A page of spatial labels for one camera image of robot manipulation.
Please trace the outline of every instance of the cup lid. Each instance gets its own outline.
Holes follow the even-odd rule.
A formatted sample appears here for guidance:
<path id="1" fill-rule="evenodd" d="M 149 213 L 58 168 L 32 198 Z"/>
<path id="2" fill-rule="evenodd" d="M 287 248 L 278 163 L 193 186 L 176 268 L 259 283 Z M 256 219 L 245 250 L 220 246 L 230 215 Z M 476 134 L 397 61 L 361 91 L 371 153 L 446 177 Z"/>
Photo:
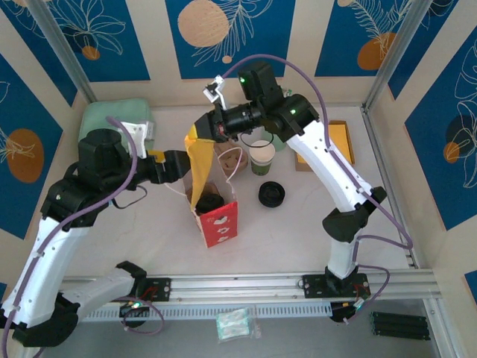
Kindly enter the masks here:
<path id="1" fill-rule="evenodd" d="M 279 207 L 285 198 L 285 189 L 274 181 L 267 181 L 260 186 L 259 200 L 266 207 Z"/>
<path id="2" fill-rule="evenodd" d="M 253 147 L 259 147 L 262 145 L 267 145 L 270 143 L 267 140 L 257 140 L 252 144 Z M 250 156 L 259 163 L 267 163 L 270 162 L 275 155 L 275 147 L 273 144 L 268 144 L 262 148 L 250 148 Z"/>

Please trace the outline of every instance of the red paper bag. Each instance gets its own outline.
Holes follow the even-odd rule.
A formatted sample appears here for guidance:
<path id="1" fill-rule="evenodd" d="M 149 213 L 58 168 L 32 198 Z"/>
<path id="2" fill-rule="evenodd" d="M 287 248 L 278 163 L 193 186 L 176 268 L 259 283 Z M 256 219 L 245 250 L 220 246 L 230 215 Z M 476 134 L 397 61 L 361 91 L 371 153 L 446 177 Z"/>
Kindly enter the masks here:
<path id="1" fill-rule="evenodd" d="M 183 184 L 187 195 L 187 204 L 190 206 L 192 196 L 192 172 L 189 172 L 183 178 Z M 197 215 L 195 211 L 192 215 L 195 217 L 206 247 L 211 248 L 237 236 L 239 216 L 236 192 L 233 186 L 227 182 L 227 177 L 215 154 L 212 160 L 212 168 L 207 178 L 207 184 L 203 189 L 202 195 L 209 193 L 219 194 L 224 198 L 225 205 L 201 216 Z"/>

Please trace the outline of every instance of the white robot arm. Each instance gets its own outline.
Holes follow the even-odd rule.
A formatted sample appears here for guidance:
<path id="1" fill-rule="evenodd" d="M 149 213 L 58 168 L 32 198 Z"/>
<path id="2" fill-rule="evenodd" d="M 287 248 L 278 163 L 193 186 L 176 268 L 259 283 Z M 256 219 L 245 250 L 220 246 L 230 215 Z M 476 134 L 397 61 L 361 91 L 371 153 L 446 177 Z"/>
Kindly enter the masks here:
<path id="1" fill-rule="evenodd" d="M 350 287 L 361 284 L 365 279 L 364 274 L 357 274 L 353 252 L 357 236 L 376 209 L 366 195 L 381 203 L 386 198 L 384 189 L 372 188 L 362 179 L 332 141 L 326 145 L 325 127 L 318 120 L 318 112 L 302 95 L 284 97 L 269 63 L 256 61 L 246 65 L 238 70 L 238 77 L 250 102 L 224 108 L 221 94 L 224 80 L 216 77 L 204 90 L 206 97 L 214 102 L 215 109 L 196 121 L 198 138 L 216 142 L 237 140 L 240 133 L 250 133 L 254 128 L 263 126 L 305 159 L 336 205 L 336 209 L 323 220 L 325 231 L 332 237 L 332 244 L 322 280 L 323 289 L 319 291 L 323 292 L 323 297 L 349 297 Z M 335 156 L 349 173 L 345 172 Z M 360 189 L 356 189 L 350 175 Z"/>
<path id="2" fill-rule="evenodd" d="M 108 198 L 119 192 L 126 178 L 130 181 L 124 188 L 135 190 L 144 181 L 175 182 L 190 170 L 189 157 L 184 151 L 166 151 L 161 160 L 147 154 L 144 140 L 151 133 L 151 124 L 121 126 L 131 132 L 127 135 L 129 148 L 131 151 L 134 145 L 132 152 L 139 156 L 135 170 L 121 145 L 121 135 L 110 129 L 98 129 L 79 142 L 79 161 L 48 191 L 31 254 L 18 283 L 1 307 L 9 318 L 7 326 L 16 325 L 13 338 L 25 347 L 59 345 L 93 310 L 119 297 L 136 296 L 145 289 L 146 272 L 126 261 L 96 281 L 58 292 L 74 252 L 98 214 L 108 208 Z M 86 210 L 92 205 L 97 208 Z M 63 220 L 76 213 L 76 219 L 53 235 Z"/>

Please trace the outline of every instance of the yellow cloth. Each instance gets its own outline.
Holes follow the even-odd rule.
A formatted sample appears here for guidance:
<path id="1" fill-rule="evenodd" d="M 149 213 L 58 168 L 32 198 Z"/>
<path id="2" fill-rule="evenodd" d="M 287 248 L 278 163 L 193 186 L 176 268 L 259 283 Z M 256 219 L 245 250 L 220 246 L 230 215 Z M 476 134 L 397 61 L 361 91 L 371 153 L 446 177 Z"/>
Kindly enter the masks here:
<path id="1" fill-rule="evenodd" d="M 209 177 L 212 168 L 212 159 L 214 157 L 214 141 L 210 139 L 197 138 L 195 125 L 192 126 L 189 134 L 184 139 L 186 151 L 191 160 L 192 170 L 192 198 L 191 211 L 194 211 L 195 205 L 200 199 L 203 188 Z"/>

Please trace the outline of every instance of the paper cup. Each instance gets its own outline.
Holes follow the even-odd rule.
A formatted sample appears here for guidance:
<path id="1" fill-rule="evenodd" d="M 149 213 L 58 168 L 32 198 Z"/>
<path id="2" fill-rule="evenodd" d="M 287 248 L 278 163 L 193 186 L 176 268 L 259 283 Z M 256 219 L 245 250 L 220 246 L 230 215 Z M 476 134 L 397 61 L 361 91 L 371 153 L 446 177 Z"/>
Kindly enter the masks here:
<path id="1" fill-rule="evenodd" d="M 269 141 L 257 140 L 252 144 L 253 147 L 259 147 L 268 144 Z M 266 175 L 271 167 L 271 161 L 275 155 L 275 147 L 268 144 L 263 148 L 250 148 L 250 161 L 252 172 L 256 175 Z"/>

